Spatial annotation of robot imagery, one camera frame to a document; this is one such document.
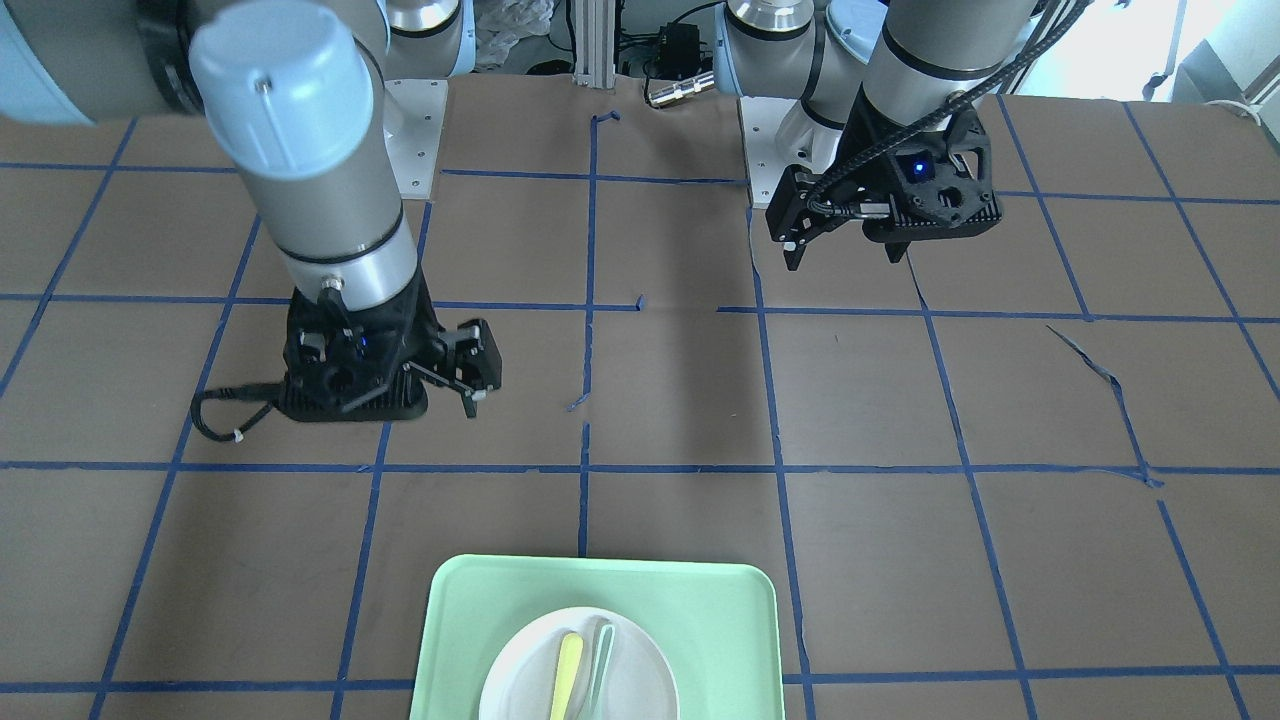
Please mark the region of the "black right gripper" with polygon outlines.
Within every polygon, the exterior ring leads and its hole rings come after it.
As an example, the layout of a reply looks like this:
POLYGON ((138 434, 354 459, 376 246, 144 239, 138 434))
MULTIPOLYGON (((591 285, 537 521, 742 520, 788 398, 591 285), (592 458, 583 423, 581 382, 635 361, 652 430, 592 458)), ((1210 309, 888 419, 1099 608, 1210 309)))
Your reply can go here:
POLYGON ((490 324, 474 318, 440 325, 425 275, 385 302, 347 306, 340 291, 291 296, 285 319, 285 386, 311 401, 367 401, 383 395, 410 363, 410 374, 461 397, 467 419, 502 387, 503 359, 490 324))

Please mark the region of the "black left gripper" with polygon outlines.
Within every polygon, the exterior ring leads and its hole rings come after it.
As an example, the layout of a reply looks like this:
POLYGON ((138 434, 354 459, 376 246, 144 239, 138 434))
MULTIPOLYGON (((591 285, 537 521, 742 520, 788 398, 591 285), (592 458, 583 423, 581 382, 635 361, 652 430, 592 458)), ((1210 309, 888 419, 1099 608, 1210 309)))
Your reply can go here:
MULTIPOLYGON (((943 129, 948 123, 948 119, 968 105, 977 109, 977 99, 969 97, 968 101, 954 114, 943 118, 937 127, 920 129, 914 135, 925 131, 943 129)), ((851 156, 876 149, 878 150, 878 155, 876 158, 888 151, 890 149, 883 147, 884 143, 895 135, 902 132, 901 126, 890 120, 870 105, 870 101, 867 100, 867 95, 864 92, 858 95, 850 123, 846 129, 847 135, 845 143, 849 143, 849 152, 851 156)), ((859 167, 852 173, 852 181, 858 184, 864 199, 868 201, 886 202, 882 196, 872 195, 859 183, 859 170, 864 165, 859 167)), ((783 261, 790 272, 796 272, 799 269, 806 251, 806 246, 820 234, 832 232, 849 222, 846 217, 832 217, 814 211, 809 208, 809 195, 812 193, 818 179, 819 176, 810 173, 804 165, 787 165, 782 169, 778 183, 771 195, 771 202, 765 209, 765 223, 771 240, 782 247, 783 261)), ((911 245, 911 241, 888 242, 884 245, 886 258, 891 264, 899 264, 908 256, 911 245)))

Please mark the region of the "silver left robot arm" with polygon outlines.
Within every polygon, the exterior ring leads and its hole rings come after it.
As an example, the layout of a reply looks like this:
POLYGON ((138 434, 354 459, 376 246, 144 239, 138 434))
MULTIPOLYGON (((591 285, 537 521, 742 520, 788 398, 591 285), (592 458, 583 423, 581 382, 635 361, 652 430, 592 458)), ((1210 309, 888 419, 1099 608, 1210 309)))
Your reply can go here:
POLYGON ((818 237, 858 223, 892 263, 911 245, 997 227, 980 100, 1024 65, 1039 1, 727 1, 716 87, 796 102, 818 149, 782 169, 765 209, 796 270, 818 237))

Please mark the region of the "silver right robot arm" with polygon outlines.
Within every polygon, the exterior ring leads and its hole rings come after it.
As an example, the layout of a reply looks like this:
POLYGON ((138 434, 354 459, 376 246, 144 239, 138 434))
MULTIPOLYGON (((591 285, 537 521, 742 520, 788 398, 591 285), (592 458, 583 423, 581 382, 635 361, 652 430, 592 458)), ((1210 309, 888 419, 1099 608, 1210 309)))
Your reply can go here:
POLYGON ((5 1, 3 115, 202 117, 294 284, 284 377, 205 389, 294 421, 401 421, 500 388, 492 329, 436 319, 389 140, 403 82, 475 67, 471 1, 5 1))

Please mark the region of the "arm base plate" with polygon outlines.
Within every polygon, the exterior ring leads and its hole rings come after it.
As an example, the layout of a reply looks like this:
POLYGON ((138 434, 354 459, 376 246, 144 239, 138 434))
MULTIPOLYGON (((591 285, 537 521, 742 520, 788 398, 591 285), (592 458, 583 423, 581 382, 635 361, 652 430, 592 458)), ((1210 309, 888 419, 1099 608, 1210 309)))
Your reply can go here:
POLYGON ((765 209, 782 170, 792 164, 820 174, 835 160, 842 129, 815 120, 801 100, 741 97, 742 147, 751 205, 765 209))
POLYGON ((393 79, 385 83, 383 128, 397 187, 406 200, 433 195, 448 101, 444 79, 393 79))

